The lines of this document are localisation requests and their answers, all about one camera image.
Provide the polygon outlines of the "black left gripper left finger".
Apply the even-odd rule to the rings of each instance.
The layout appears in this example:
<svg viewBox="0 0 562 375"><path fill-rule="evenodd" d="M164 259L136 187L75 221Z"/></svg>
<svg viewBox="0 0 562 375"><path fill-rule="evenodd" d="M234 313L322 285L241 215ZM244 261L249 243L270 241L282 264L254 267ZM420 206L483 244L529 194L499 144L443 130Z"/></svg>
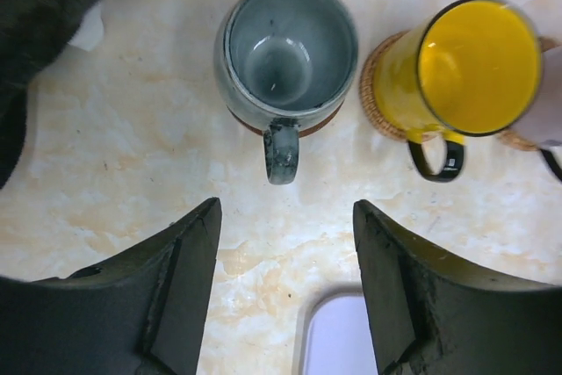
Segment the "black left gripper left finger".
<svg viewBox="0 0 562 375"><path fill-rule="evenodd" d="M2 373L195 373L221 218L209 198L67 278L2 278Z"/></svg>

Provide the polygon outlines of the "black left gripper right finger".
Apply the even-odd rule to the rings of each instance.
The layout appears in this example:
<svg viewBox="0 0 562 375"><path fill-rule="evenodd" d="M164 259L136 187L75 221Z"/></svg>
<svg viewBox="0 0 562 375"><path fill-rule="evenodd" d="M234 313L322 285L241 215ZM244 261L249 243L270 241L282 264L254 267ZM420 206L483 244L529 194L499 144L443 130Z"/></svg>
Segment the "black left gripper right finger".
<svg viewBox="0 0 562 375"><path fill-rule="evenodd" d="M560 373L558 286L468 261L367 200L353 228L379 373Z"/></svg>

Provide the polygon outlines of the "woven rattan coaster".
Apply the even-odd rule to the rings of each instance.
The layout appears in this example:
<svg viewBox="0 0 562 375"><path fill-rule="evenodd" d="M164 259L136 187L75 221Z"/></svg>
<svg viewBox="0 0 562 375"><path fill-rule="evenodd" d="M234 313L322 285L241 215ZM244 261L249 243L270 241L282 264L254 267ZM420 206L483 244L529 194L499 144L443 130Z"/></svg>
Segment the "woven rattan coaster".
<svg viewBox="0 0 562 375"><path fill-rule="evenodd" d="M498 139L515 149L561 146L561 42L540 38L543 74L530 108Z"/></svg>
<svg viewBox="0 0 562 375"><path fill-rule="evenodd" d="M364 63L359 96L365 114L384 136L399 142L422 144L442 135L465 143L426 104L418 78L421 30L397 32L381 42Z"/></svg>

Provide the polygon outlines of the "brown wooden coaster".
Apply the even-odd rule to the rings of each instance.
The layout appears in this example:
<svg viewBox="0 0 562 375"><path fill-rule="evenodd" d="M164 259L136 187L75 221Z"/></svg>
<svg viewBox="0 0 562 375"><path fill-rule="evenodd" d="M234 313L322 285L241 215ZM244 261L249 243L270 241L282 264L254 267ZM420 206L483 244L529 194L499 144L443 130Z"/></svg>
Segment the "brown wooden coaster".
<svg viewBox="0 0 562 375"><path fill-rule="evenodd" d="M295 128L299 137L304 137L323 128L339 112L342 104L342 98L336 101L314 100L312 105L296 101L281 106L244 100L239 104L228 104L227 109L245 127L259 135L289 127Z"/></svg>

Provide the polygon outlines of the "purple mug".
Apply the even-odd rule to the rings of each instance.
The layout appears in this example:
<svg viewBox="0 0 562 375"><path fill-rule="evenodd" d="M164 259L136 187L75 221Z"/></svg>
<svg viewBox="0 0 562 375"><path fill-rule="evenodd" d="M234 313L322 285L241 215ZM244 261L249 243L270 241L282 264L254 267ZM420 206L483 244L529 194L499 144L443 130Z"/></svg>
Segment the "purple mug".
<svg viewBox="0 0 562 375"><path fill-rule="evenodd" d="M561 166L551 148L561 146L561 47L543 53L539 90L529 109L512 125L517 135L534 144L552 174L561 180Z"/></svg>

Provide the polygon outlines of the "yellow mug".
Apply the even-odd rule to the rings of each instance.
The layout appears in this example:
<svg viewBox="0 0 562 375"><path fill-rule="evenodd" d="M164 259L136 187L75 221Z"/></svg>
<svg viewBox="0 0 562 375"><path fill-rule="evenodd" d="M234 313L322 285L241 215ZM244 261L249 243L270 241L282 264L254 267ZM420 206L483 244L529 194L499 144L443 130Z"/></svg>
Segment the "yellow mug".
<svg viewBox="0 0 562 375"><path fill-rule="evenodd" d="M486 137L515 123L532 105L543 74L537 30L505 0L457 0L411 30L421 30L418 78L426 104L449 129ZM456 179L465 144L442 135L407 141L419 174Z"/></svg>

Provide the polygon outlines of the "grey green mug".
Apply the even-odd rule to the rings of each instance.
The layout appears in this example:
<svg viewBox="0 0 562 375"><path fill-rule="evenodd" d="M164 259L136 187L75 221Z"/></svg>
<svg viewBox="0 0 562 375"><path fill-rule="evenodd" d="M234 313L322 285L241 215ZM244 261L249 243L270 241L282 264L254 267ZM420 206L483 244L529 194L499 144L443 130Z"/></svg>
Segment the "grey green mug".
<svg viewBox="0 0 562 375"><path fill-rule="evenodd" d="M344 102L357 63L357 30L341 0L239 0L224 17L213 52L226 106ZM291 183L299 165L296 129L260 136L270 184Z"/></svg>

